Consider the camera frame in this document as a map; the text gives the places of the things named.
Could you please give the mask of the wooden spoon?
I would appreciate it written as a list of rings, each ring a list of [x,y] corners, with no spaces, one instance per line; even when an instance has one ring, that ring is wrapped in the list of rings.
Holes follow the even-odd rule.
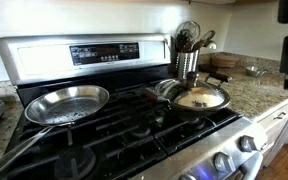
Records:
[[[195,52],[195,51],[199,50],[202,46],[205,45],[205,43],[207,41],[212,39],[214,36],[215,36],[215,31],[214,30],[209,30],[208,32],[206,32],[201,37],[201,39],[192,46],[192,51]]]

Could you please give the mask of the small steel bowl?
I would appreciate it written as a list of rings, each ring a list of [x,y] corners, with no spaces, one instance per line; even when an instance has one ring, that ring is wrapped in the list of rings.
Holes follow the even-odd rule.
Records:
[[[251,76],[251,77],[260,77],[266,73],[266,70],[260,69],[257,66],[247,66],[245,70],[246,70],[246,75]]]

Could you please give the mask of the white cabinet drawer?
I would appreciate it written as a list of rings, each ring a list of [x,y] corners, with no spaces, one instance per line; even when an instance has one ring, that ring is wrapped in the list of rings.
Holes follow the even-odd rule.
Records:
[[[262,166],[269,167],[281,148],[288,144],[288,103],[266,116],[259,124],[265,129],[268,138],[262,149]]]

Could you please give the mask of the left stove knob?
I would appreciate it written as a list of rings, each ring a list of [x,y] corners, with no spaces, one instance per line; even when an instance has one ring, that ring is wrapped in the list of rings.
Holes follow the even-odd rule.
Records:
[[[196,180],[196,178],[190,174],[183,174],[179,177],[179,180]]]

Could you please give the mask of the perforated steel utensil holder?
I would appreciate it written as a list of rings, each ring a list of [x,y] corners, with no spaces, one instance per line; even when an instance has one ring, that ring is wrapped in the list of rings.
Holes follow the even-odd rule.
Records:
[[[198,58],[199,58],[199,51],[190,53],[178,52],[175,65],[177,77],[185,79],[188,72],[196,71]]]

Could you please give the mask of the steel ladle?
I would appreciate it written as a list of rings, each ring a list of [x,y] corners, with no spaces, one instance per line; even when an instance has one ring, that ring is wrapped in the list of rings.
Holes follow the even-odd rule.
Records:
[[[209,40],[206,44],[205,44],[205,47],[206,48],[209,48],[209,49],[213,49],[215,50],[217,48],[217,44],[212,41],[212,40]]]

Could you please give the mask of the stainless steel gas stove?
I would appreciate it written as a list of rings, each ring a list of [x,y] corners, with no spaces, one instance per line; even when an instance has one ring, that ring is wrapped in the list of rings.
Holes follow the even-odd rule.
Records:
[[[143,94],[168,79],[166,34],[46,35],[0,38],[0,55],[24,110],[56,90],[96,85],[107,104],[73,125],[55,127],[0,172],[0,180],[254,180],[267,142],[263,128],[225,107],[184,116]],[[43,126],[17,123],[7,152]],[[243,152],[240,138],[257,149]],[[215,169],[218,152],[236,170]]]

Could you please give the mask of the stove knob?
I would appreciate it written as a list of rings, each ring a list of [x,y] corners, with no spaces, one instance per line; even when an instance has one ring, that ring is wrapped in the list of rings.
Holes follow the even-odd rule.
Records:
[[[257,149],[254,138],[247,135],[240,138],[240,146],[243,152],[252,152]]]
[[[183,174],[179,177],[179,180],[196,180],[196,178],[190,174]]]
[[[236,170],[232,157],[223,152],[215,154],[214,166],[217,171],[222,173],[230,173]]]

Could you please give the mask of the right stove knob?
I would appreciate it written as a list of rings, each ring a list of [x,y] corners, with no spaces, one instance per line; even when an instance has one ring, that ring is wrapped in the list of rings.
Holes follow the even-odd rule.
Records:
[[[243,152],[252,152],[257,149],[254,138],[247,135],[240,138],[240,146]]]

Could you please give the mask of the middle stove knob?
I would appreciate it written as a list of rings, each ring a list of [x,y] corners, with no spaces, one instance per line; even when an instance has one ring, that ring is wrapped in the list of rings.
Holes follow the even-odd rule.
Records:
[[[236,170],[232,157],[223,152],[215,154],[214,166],[217,171],[222,173],[230,173]]]

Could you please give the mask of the black slotted spatula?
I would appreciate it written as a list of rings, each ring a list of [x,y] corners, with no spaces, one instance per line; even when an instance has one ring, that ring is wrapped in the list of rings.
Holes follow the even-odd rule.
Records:
[[[176,35],[176,47],[181,53],[190,52],[192,42],[193,42],[193,35],[188,29],[182,29]]]

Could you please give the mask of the empty stainless frying pan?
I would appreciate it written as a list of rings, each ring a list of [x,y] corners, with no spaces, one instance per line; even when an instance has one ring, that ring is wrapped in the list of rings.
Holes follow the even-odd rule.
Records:
[[[73,125],[102,109],[108,102],[109,92],[96,85],[68,87],[42,95],[24,110],[27,120],[43,126],[34,136],[22,141],[0,158],[0,172],[55,127]]]

